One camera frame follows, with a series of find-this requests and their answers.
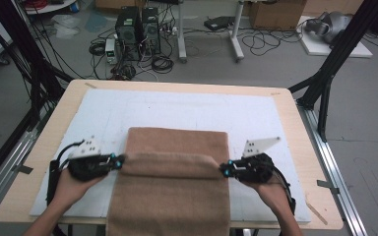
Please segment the black metal frame strut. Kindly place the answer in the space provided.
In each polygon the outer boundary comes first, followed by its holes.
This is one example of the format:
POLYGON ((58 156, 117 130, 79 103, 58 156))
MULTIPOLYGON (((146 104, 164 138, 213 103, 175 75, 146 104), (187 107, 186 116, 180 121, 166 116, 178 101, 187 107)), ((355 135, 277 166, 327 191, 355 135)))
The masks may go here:
POLYGON ((38 117, 41 107, 46 102, 56 102, 64 93, 59 79, 70 83, 74 78, 57 69, 44 58, 27 24, 11 0, 0 0, 0 23, 26 60, 24 64, 0 36, 0 43, 16 63, 22 77, 31 85, 32 115, 38 117))
POLYGON ((310 78, 288 89, 291 93, 306 89, 297 100, 305 110, 312 110, 315 102, 320 100, 317 133, 324 143, 327 141, 326 123, 333 79, 377 18, 378 0, 363 0, 320 69, 310 78))

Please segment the white round table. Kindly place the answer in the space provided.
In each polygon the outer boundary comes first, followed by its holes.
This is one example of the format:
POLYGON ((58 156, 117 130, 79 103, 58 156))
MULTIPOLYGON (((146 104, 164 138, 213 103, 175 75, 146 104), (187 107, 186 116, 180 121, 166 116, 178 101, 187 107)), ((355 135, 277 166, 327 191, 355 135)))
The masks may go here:
POLYGON ((63 0, 62 4, 47 4, 42 8, 26 7, 26 12, 28 15, 44 14, 59 10, 69 10, 76 13, 80 10, 80 3, 78 0, 63 0))

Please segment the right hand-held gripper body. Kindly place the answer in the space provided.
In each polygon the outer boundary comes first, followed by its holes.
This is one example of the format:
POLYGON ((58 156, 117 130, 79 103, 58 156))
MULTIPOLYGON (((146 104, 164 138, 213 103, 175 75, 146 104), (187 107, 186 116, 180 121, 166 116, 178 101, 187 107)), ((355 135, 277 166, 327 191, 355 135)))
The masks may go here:
POLYGON ((267 183, 276 166, 266 150, 280 140, 280 137, 247 140, 241 158, 232 161, 233 177, 241 182, 267 183))

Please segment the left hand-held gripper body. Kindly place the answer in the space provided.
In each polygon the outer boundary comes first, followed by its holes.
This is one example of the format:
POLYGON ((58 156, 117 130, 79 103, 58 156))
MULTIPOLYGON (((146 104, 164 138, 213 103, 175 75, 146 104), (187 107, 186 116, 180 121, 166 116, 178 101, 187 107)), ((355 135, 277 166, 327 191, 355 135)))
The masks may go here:
POLYGON ((88 182, 110 171, 111 158, 112 154, 103 154, 99 141, 91 137, 69 153, 68 169, 77 180, 88 182))

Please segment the black computer tower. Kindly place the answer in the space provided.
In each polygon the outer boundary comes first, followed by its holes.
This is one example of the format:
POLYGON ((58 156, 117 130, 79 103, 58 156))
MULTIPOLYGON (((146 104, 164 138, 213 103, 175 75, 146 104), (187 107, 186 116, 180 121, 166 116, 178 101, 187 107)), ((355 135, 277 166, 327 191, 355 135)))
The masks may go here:
POLYGON ((142 9, 142 26, 146 52, 151 55, 160 54, 158 8, 145 7, 142 9))
POLYGON ((115 30, 123 47, 124 56, 129 60, 139 60, 138 45, 143 39, 139 8, 123 6, 119 10, 115 30))

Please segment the person's left hand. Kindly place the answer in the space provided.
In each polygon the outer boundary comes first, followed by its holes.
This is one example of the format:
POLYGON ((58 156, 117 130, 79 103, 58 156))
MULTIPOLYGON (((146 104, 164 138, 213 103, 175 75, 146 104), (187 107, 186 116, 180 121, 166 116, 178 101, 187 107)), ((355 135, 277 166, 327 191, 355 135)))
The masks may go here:
POLYGON ((68 169, 61 172, 55 195, 50 205, 58 211, 64 213, 73 204, 79 201, 85 193, 95 184, 104 179, 104 176, 83 182, 75 179, 68 169))

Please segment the white desk leg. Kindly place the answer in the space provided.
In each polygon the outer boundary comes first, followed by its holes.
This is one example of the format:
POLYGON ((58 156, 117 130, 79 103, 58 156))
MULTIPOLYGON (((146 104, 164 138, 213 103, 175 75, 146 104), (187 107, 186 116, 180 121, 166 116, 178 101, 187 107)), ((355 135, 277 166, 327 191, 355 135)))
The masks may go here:
POLYGON ((230 33, 230 40, 234 49, 236 63, 240 62, 244 58, 244 53, 241 49, 241 46, 238 40, 238 30, 240 26, 243 8, 244 8, 244 1, 237 0, 236 11, 235 11, 235 16, 234 16, 234 25, 230 33))
POLYGON ((183 6, 184 0, 178 0, 178 36, 177 36, 177 45, 178 45, 178 59, 181 63, 187 62, 184 30, 183 30, 183 6))

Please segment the flat black device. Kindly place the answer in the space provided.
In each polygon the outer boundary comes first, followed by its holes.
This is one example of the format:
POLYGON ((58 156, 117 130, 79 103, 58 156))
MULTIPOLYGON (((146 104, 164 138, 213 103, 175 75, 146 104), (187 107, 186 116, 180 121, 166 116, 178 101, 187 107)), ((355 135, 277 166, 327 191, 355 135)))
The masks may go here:
POLYGON ((226 29, 234 23, 234 17, 217 17, 204 21, 204 26, 212 31, 226 29))

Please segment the small white power unit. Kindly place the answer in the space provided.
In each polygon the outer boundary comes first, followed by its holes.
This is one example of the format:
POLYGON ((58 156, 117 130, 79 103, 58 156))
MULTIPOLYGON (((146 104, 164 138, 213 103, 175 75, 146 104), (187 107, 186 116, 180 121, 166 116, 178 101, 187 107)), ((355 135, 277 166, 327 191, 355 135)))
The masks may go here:
POLYGON ((105 41, 105 56, 109 64, 113 65, 117 63, 115 40, 113 38, 108 38, 105 41))

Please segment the grey rounded machine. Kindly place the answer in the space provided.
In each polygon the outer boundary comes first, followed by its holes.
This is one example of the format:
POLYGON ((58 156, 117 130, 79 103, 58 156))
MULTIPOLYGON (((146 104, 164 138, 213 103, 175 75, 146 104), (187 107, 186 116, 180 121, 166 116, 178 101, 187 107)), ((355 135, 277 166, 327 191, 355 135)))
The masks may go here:
POLYGON ((341 12, 324 12, 318 18, 307 20, 305 30, 321 37, 327 44, 333 44, 347 28, 351 19, 352 16, 341 12))

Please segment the person's right hand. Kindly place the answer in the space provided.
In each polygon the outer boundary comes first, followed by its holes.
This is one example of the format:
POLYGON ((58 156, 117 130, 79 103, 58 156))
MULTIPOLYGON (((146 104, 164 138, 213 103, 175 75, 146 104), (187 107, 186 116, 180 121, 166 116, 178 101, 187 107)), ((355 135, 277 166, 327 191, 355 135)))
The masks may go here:
POLYGON ((286 216, 291 213, 285 188, 278 178, 272 177, 267 183, 244 182, 244 185, 255 190, 274 215, 286 216))

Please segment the tan terry towel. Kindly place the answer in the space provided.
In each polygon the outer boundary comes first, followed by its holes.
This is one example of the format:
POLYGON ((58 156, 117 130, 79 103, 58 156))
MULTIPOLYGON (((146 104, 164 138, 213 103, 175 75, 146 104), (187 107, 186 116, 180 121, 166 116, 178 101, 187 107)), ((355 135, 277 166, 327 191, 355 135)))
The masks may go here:
POLYGON ((225 132, 131 128, 106 236, 227 236, 225 132))

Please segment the grey tape piece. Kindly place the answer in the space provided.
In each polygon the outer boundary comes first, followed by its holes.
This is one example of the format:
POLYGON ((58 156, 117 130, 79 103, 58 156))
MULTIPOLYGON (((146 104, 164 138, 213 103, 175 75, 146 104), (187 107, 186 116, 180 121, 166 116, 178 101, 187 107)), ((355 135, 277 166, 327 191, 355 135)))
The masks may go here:
POLYGON ((319 187, 329 189, 333 195, 337 195, 340 192, 340 189, 338 187, 335 187, 331 182, 318 180, 317 185, 319 187))
POLYGON ((28 167, 28 166, 24 166, 23 164, 20 164, 20 165, 16 165, 13 168, 13 171, 17 172, 17 173, 31 174, 32 173, 32 168, 28 167))

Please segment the aluminium rail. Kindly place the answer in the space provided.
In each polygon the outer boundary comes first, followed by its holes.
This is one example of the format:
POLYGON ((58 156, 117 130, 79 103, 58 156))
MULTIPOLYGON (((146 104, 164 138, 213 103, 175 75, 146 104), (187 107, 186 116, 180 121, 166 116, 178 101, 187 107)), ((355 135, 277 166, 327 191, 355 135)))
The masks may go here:
POLYGON ((0 196, 18 174, 13 168, 24 164, 53 111, 42 108, 38 117, 33 117, 30 109, 0 148, 0 196))
POLYGON ((323 141, 317 131, 317 115, 313 110, 307 110, 301 106, 297 106, 297 109, 326 177, 325 181, 331 182, 335 187, 340 189, 337 195, 331 194, 334 197, 342 222, 345 224, 348 233, 351 236, 368 236, 334 154, 329 144, 323 141))

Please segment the white floor board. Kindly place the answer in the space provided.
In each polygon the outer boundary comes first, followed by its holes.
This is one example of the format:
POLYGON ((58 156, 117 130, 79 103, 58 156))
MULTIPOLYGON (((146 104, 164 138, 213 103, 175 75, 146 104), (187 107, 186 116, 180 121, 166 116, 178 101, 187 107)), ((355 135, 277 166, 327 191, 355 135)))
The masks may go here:
MULTIPOLYGON (((307 20, 309 20, 309 17, 301 16, 296 29, 296 31, 300 34, 300 42, 302 46, 304 47, 308 55, 328 56, 331 53, 329 45, 314 32, 307 32, 304 29, 305 22, 307 20)), ((359 42, 350 53, 350 57, 371 58, 372 53, 361 42, 359 42)))

